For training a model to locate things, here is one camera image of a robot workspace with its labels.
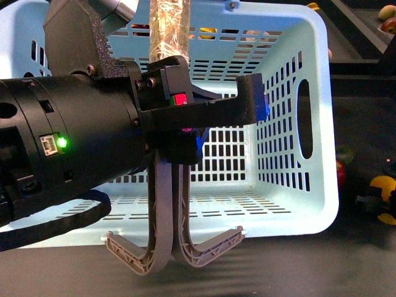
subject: apple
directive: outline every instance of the apple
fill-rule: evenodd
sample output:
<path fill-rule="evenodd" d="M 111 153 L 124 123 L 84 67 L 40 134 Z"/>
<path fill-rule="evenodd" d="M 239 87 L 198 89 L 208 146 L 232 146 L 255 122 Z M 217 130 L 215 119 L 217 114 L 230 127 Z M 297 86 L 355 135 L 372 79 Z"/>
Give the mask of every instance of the apple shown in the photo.
<path fill-rule="evenodd" d="M 386 5 L 379 12 L 378 19 L 385 21 L 395 16 L 396 16 L 396 6 Z"/>
<path fill-rule="evenodd" d="M 347 171 L 345 169 L 345 165 L 340 160 L 336 160 L 336 166 L 338 191 L 341 191 L 344 187 L 345 181 L 347 180 Z"/>
<path fill-rule="evenodd" d="M 389 34 L 395 34 L 396 33 L 396 17 L 391 17 L 390 19 L 386 20 L 382 26 L 381 30 L 389 33 Z"/>

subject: green led light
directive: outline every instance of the green led light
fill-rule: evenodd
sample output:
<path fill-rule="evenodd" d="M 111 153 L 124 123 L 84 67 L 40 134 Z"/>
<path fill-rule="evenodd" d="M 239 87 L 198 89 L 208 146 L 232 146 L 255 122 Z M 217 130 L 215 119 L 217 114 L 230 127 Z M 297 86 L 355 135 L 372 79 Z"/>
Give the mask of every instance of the green led light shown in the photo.
<path fill-rule="evenodd" d="M 56 141 L 56 144 L 58 145 L 58 147 L 65 148 L 65 147 L 67 147 L 67 140 L 64 137 L 60 137 Z"/>

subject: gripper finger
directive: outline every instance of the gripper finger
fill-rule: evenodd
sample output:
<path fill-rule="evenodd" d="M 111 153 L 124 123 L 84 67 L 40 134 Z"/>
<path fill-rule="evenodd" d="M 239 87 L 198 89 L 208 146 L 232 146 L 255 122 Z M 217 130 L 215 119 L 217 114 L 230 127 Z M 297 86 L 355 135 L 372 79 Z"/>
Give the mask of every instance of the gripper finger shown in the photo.
<path fill-rule="evenodd" d="M 193 267 L 203 267 L 229 251 L 243 239 L 242 226 L 230 229 L 201 244 L 195 245 L 190 236 L 189 199 L 190 167 L 173 165 L 174 243 L 173 255 L 184 258 Z"/>
<path fill-rule="evenodd" d="M 148 245 L 142 249 L 121 235 L 108 233 L 106 247 L 138 275 L 163 269 L 171 257 L 173 207 L 171 165 L 156 152 L 148 167 Z"/>

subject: light blue plastic basket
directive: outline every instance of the light blue plastic basket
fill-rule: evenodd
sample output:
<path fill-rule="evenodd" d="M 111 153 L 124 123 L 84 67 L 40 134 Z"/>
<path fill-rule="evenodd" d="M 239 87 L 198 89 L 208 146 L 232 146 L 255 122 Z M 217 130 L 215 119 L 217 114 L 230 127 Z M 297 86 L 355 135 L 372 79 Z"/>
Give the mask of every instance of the light blue plastic basket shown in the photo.
<path fill-rule="evenodd" d="M 247 237 L 320 232 L 338 210 L 325 25 L 304 6 L 236 4 L 231 9 L 229 1 L 192 0 L 191 80 L 230 96 L 236 93 L 237 75 L 261 73 L 271 115 L 257 125 L 211 130 L 204 161 L 191 173 L 193 239 L 203 241 L 238 225 Z M 26 0 L 0 12 L 5 22 L 0 28 L 1 78 L 50 73 L 41 50 L 47 8 L 44 1 Z M 142 70 L 148 63 L 149 29 L 131 25 L 148 25 L 148 16 L 149 1 L 141 0 L 131 24 L 108 38 L 114 57 L 134 59 Z M 309 82 L 311 95 L 309 159 L 301 153 L 298 135 L 298 87 L 303 80 Z M 111 196 L 110 215 L 33 246 L 100 244 L 108 230 L 143 246 L 148 234 L 146 174 L 123 176 L 98 188 Z M 52 207 L 0 231 L 77 213 L 90 205 L 78 200 Z"/>

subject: screw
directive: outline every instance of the screw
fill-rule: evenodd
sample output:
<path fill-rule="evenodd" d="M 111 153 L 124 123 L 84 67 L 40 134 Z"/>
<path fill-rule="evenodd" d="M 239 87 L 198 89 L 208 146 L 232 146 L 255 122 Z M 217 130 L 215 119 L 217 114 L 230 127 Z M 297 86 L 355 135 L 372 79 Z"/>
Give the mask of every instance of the screw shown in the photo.
<path fill-rule="evenodd" d="M 30 183 L 21 187 L 22 192 L 29 194 L 40 187 L 40 183 L 38 181 L 31 181 Z"/>
<path fill-rule="evenodd" d="M 141 82 L 135 82 L 135 87 L 136 87 L 136 90 L 137 90 L 138 92 L 140 92 L 141 90 L 143 90 L 143 85 L 142 85 Z"/>
<path fill-rule="evenodd" d="M 98 74 L 98 69 L 94 65 L 89 64 L 87 66 L 87 74 L 89 76 L 96 76 Z"/>
<path fill-rule="evenodd" d="M 157 81 L 155 80 L 155 78 L 150 77 L 149 79 L 147 79 L 147 86 L 149 88 L 155 88 L 156 84 L 157 84 Z"/>

